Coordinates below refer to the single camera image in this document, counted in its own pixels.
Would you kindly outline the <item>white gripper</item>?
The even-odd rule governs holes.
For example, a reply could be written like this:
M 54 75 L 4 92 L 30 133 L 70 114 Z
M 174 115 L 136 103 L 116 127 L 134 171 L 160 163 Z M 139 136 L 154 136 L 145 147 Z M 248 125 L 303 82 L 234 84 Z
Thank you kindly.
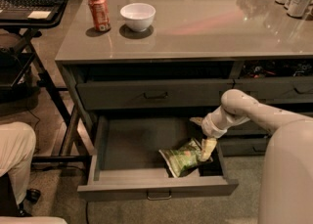
M 191 117 L 190 121 L 197 126 L 201 126 L 203 134 L 208 137 L 201 140 L 200 161 L 207 161 L 217 145 L 217 140 L 223 136 L 227 129 L 225 128 L 226 116 L 224 112 L 210 112 L 203 119 L 201 117 Z

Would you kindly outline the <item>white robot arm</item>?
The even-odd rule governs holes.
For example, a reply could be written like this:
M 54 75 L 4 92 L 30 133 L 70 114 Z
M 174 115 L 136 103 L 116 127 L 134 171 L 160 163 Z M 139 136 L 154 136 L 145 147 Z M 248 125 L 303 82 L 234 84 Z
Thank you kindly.
M 231 89 L 220 106 L 193 117 L 207 137 L 253 121 L 271 134 L 261 179 L 258 224 L 313 224 L 313 118 L 258 102 Z

